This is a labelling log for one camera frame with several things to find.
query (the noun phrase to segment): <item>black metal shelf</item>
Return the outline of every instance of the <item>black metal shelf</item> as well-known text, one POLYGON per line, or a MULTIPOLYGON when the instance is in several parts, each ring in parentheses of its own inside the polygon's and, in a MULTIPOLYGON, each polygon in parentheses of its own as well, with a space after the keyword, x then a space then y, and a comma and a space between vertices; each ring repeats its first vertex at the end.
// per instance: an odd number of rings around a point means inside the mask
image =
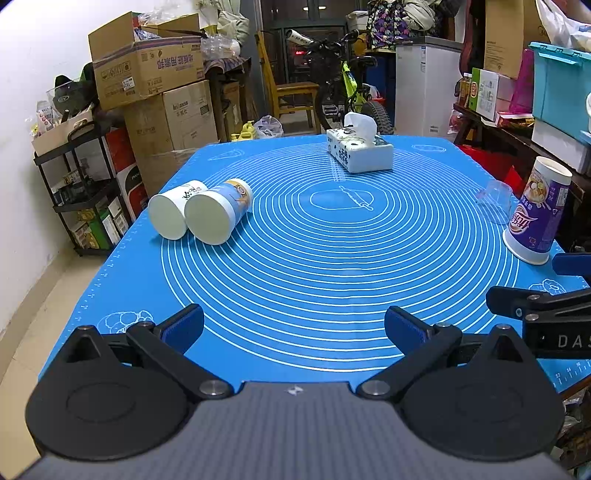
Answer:
POLYGON ((125 201, 123 200, 123 197, 121 195, 121 189, 119 188, 119 184, 117 182, 117 179, 116 179, 115 175, 113 174, 113 170, 111 168, 111 165, 109 164, 109 157, 107 155, 105 145, 103 143, 102 137, 107 132, 108 132, 108 129, 105 130, 104 128, 101 128, 96 122, 94 122, 94 121, 88 122, 87 124, 81 125, 81 126, 75 128, 72 132, 70 132, 70 134, 68 135, 68 142, 65 145, 61 145, 60 147, 57 147, 57 148, 55 148, 43 155, 40 155, 40 156, 37 156, 37 154, 35 154, 35 160, 34 160, 35 165, 37 165, 37 167, 39 168, 39 172, 41 173, 41 176, 43 178, 43 183, 45 184, 45 187, 47 189, 47 193, 49 193, 49 195, 53 201, 53 209, 60 217, 61 224, 64 226, 64 229, 68 233, 68 236, 70 237, 70 240, 74 246, 74 251, 80 256, 82 256, 82 255, 107 255, 108 256, 114 250, 115 246, 111 242, 111 239, 109 237, 109 234, 106 231, 105 226, 103 225, 102 222, 99 222, 100 229, 101 229, 104 237, 106 238, 109 248, 102 248, 102 249, 82 248, 78 244, 78 242, 76 241, 76 238, 74 237, 74 233, 68 227, 68 224, 66 223, 63 213, 76 212, 78 210, 92 209, 94 211, 95 217, 100 218, 100 214, 99 214, 99 211, 98 211, 96 205, 104 197, 107 197, 109 199, 109 201, 111 201, 112 198, 110 198, 110 197, 117 196, 117 198, 119 198, 119 202, 121 204, 121 209, 123 210, 123 213, 125 215, 125 219, 127 220, 127 223, 129 225, 131 225, 131 217, 129 215, 129 210, 127 209, 127 205, 125 204, 125 201), (80 166, 80 161, 78 160, 78 156, 76 154, 76 147, 79 147, 80 145, 90 142, 90 141, 93 141, 93 140, 97 140, 100 145, 100 150, 103 154, 103 160, 105 161, 105 166, 107 168, 107 171, 109 172, 109 178, 106 180, 99 180, 97 182, 91 183, 91 182, 87 181, 84 177, 84 171, 83 171, 82 167, 80 166), (66 164, 67 171, 71 172, 72 167, 71 167, 70 162, 66 156, 66 153, 68 153, 68 152, 70 152, 72 154, 72 160, 74 162, 74 169, 80 175, 80 178, 81 178, 82 183, 84 185, 84 191, 85 191, 87 200, 84 200, 82 202, 66 203, 65 205, 56 205, 56 200, 51 192, 51 187, 50 187, 49 182, 47 180, 47 176, 43 170, 43 164, 50 161, 50 160, 53 160, 55 158, 63 157, 63 160, 66 164))
POLYGON ((84 202, 65 203, 64 205, 55 205, 53 209, 57 212, 77 212, 78 210, 88 210, 99 203, 104 197, 109 196, 113 192, 117 192, 119 184, 116 179, 99 180, 95 183, 98 191, 88 200, 84 202))
POLYGON ((44 153, 43 155, 39 155, 37 157, 37 155, 35 155, 35 165, 39 166, 39 165, 43 165, 45 162, 48 162, 50 160, 53 160, 54 158, 57 157, 61 157, 62 155, 73 151, 76 147, 81 146, 82 144, 85 144, 87 142, 90 142, 92 140, 96 140, 102 136, 104 136, 106 132, 102 131, 98 125, 95 125, 95 127, 90 130, 89 132, 86 132, 82 135, 79 135, 76 138, 72 138, 72 140, 70 140, 68 143, 61 145, 57 148, 54 148, 53 150, 50 150, 49 152, 44 153))
POLYGON ((111 253, 113 253, 114 248, 82 248, 82 247, 76 247, 74 249, 74 251, 82 256, 82 255, 94 255, 96 257, 104 257, 104 256, 109 256, 111 253))

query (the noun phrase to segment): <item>paper cup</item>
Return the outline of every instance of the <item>paper cup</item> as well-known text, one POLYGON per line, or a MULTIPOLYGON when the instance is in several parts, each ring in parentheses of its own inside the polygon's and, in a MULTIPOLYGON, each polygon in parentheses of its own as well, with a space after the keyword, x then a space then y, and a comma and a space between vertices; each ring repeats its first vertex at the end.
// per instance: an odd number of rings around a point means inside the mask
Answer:
POLYGON ((227 180, 187 201, 187 226, 204 244, 221 245, 251 208, 253 198, 252 189, 244 180, 227 180))
POLYGON ((207 190, 205 184, 191 180, 181 186, 150 198, 148 216, 156 231, 168 240, 178 240, 187 231, 184 218, 185 203, 194 195, 207 190))
POLYGON ((503 232, 507 248, 532 265, 548 261, 549 251, 562 217, 573 174, 545 157, 535 159, 530 179, 503 232))

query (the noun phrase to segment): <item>red box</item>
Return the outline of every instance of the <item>red box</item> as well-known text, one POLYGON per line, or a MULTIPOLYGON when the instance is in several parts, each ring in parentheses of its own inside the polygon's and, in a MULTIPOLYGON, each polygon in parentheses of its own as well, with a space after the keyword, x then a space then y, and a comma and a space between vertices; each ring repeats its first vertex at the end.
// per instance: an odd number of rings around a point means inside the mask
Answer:
POLYGON ((509 187, 511 187, 511 190, 513 190, 513 195, 515 195, 517 198, 521 198, 523 191, 525 190, 525 182, 527 180, 522 179, 517 173, 516 169, 511 167, 503 181, 509 187))
POLYGON ((469 145, 458 145, 458 148, 500 181, 505 181, 509 169, 513 166, 514 158, 505 153, 487 152, 469 145))
POLYGON ((127 130, 125 128, 114 129, 105 135, 105 140, 109 146, 119 188, 131 219, 135 221, 148 206, 148 193, 135 162, 127 130))

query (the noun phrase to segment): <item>yellow-green bicycle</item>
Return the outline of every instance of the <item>yellow-green bicycle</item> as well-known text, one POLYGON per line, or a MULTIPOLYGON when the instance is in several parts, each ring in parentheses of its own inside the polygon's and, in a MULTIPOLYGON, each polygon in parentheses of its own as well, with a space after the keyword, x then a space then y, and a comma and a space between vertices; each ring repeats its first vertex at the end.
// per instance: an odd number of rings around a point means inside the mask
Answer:
POLYGON ((287 40, 302 47, 310 67, 310 80, 320 86, 314 110, 325 130, 344 127, 345 114, 357 112, 372 117, 378 125, 378 133, 394 133, 384 107, 372 100, 369 86, 362 83, 368 67, 377 65, 375 57, 347 58, 347 44, 353 44, 360 31, 347 33, 340 41, 312 40, 295 30, 286 32, 287 40))

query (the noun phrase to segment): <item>pink bag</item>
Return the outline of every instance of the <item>pink bag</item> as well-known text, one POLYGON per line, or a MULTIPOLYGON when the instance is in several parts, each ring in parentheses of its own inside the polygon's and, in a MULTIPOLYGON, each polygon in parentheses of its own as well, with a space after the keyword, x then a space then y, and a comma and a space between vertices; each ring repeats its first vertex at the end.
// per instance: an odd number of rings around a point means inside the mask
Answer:
POLYGON ((534 52, 523 51, 521 67, 508 113, 531 113, 534 108, 534 52))

